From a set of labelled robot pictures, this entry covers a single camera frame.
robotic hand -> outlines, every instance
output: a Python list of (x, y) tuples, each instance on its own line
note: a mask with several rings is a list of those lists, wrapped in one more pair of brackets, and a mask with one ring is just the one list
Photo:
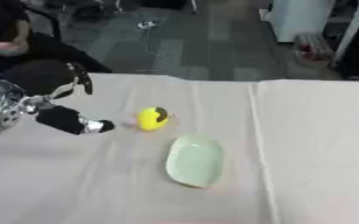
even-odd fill
[(4, 77), (0, 80), (0, 131), (15, 125), (22, 114), (38, 114), (37, 122), (75, 135), (115, 128), (110, 121), (89, 120), (74, 109), (52, 103), (72, 94), (77, 85), (93, 94), (92, 80), (81, 65), (36, 61), (11, 69)]

chair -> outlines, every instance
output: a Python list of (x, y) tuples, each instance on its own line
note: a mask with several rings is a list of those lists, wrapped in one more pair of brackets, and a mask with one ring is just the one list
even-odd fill
[(30, 12), (38, 14), (44, 18), (47, 18), (50, 21), (50, 24), (52, 27), (53, 37), (59, 41), (62, 40), (60, 22), (55, 15), (45, 12), (45, 11), (42, 11), (42, 10), (39, 10), (39, 9), (36, 9), (36, 8), (33, 8), (27, 4), (24, 4), (24, 8), (26, 11), (30, 11)]

black sleeve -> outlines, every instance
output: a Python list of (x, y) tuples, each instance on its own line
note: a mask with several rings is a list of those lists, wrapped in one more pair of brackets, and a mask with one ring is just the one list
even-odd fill
[(26, 20), (30, 21), (25, 9), (20, 0), (1, 0), (4, 2), (6, 10), (16, 19), (16, 20)]

yellow ball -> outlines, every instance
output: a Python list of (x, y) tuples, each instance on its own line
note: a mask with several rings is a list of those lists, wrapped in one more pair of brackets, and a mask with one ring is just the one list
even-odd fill
[(142, 130), (157, 130), (167, 124), (168, 118), (163, 108), (146, 108), (137, 115), (137, 123)]

plate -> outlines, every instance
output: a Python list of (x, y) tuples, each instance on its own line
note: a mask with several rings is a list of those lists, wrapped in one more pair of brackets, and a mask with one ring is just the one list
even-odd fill
[(175, 181), (205, 188), (216, 183), (222, 175), (223, 149), (204, 136), (182, 136), (170, 149), (166, 171)]

